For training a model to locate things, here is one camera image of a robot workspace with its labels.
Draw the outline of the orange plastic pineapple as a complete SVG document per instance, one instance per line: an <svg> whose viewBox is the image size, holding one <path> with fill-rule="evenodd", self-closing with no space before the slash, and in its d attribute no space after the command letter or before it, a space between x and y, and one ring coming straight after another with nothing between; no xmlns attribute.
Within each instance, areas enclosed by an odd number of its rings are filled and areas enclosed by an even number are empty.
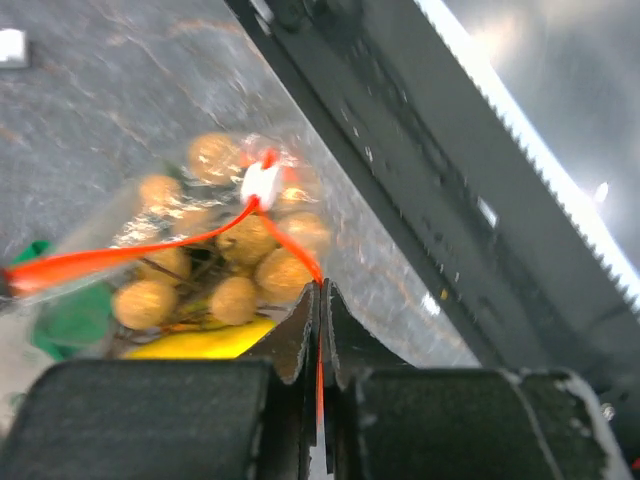
<svg viewBox="0 0 640 480"><path fill-rule="evenodd" d="M1 313L1 339L27 346L60 362L102 358L109 354L117 330L111 314L113 288L104 281L41 303Z"/></svg>

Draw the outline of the clear zip top bag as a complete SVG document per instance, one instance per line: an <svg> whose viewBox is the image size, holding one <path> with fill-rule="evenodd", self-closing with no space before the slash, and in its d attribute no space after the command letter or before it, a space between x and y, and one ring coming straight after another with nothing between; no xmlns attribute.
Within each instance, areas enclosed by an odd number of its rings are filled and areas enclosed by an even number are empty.
<svg viewBox="0 0 640 480"><path fill-rule="evenodd" d="M1 357L41 370L82 358L233 358L332 281L336 328L419 366L474 366L380 223L298 149L211 132L127 185L52 252L11 268Z"/></svg>

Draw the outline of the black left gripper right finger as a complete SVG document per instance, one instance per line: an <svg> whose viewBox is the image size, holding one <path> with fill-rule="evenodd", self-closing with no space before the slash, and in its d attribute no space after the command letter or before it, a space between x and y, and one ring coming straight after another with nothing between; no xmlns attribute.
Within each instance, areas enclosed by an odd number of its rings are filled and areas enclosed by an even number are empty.
<svg viewBox="0 0 640 480"><path fill-rule="evenodd" d="M326 465L337 479L629 479L586 382L566 370L417 368L321 290Z"/></svg>

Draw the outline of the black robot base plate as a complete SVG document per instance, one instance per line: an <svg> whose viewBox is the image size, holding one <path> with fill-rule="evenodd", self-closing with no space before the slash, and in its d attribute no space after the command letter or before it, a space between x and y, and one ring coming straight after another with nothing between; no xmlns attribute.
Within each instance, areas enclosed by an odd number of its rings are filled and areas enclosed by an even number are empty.
<svg viewBox="0 0 640 480"><path fill-rule="evenodd" d="M632 311L418 1L233 1L484 366L565 367L639 454Z"/></svg>

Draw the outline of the yellow plastic mango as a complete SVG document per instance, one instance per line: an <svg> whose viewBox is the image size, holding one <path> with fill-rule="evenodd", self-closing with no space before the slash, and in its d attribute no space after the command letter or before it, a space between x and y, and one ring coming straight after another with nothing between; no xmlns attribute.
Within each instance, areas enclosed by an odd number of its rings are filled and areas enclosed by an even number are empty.
<svg viewBox="0 0 640 480"><path fill-rule="evenodd" d="M276 325L271 318L258 316L252 322L239 326L172 333L132 348L120 358L234 359L253 347Z"/></svg>

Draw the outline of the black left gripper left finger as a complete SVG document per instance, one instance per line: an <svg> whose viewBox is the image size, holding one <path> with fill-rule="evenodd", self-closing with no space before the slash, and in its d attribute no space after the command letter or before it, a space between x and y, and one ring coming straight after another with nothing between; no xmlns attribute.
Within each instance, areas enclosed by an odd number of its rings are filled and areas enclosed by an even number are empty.
<svg viewBox="0 0 640 480"><path fill-rule="evenodd" d="M305 479L320 289L234 360L75 360L46 370L1 448L5 479Z"/></svg>

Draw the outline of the tan plastic longan bunch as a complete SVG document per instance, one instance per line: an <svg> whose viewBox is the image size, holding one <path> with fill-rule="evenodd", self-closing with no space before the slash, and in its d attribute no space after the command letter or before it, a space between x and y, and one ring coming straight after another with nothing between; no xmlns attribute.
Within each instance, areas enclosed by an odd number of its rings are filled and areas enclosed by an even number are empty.
<svg viewBox="0 0 640 480"><path fill-rule="evenodd" d="M332 243L321 182L257 133L211 132L145 176L117 248L147 246L112 299L134 331L239 326L292 304L323 277Z"/></svg>

